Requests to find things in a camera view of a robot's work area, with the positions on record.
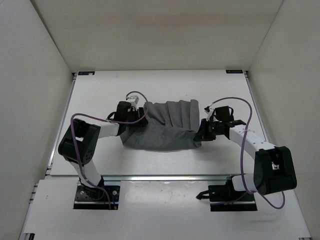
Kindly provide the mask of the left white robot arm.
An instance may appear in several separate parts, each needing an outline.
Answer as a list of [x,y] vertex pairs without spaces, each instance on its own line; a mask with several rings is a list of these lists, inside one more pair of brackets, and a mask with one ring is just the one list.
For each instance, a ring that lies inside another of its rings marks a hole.
[[77,171],[86,194],[99,199],[104,195],[105,187],[93,162],[98,140],[118,137],[129,127],[143,128],[147,124],[146,111],[132,100],[120,101],[116,111],[106,119],[74,114],[58,146],[58,153]]

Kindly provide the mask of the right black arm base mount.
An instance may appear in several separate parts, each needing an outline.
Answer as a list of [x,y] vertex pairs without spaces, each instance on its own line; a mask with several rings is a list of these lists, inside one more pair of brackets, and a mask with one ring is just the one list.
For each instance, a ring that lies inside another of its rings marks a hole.
[[255,197],[246,191],[236,191],[232,178],[226,178],[224,184],[210,184],[200,192],[196,199],[209,200],[211,212],[255,212],[258,210]]

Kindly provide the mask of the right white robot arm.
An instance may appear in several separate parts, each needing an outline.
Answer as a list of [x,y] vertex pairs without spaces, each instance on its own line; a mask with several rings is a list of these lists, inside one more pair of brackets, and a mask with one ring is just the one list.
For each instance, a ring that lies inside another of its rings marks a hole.
[[269,143],[253,131],[242,120],[235,120],[233,109],[222,106],[206,107],[207,117],[200,122],[194,137],[196,142],[208,142],[217,136],[225,136],[241,147],[240,152],[249,154],[254,161],[252,173],[232,176],[224,187],[224,195],[236,200],[242,192],[259,193],[263,196],[293,190],[297,187],[291,151],[285,146]]

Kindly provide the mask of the grey pleated skirt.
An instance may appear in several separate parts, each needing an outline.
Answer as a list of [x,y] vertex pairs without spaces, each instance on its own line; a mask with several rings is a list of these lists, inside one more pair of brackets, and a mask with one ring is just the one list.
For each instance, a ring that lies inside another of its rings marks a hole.
[[135,150],[173,152],[192,150],[202,146],[194,141],[200,128],[199,102],[167,101],[165,103],[147,102],[145,127],[129,126],[120,135],[122,144]]

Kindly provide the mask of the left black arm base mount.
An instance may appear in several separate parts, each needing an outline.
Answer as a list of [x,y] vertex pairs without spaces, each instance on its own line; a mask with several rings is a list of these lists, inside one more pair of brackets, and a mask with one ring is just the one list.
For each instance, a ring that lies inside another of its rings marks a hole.
[[104,189],[109,195],[107,198],[104,191],[90,188],[77,182],[73,208],[75,210],[118,210],[121,186],[116,183],[104,182]]

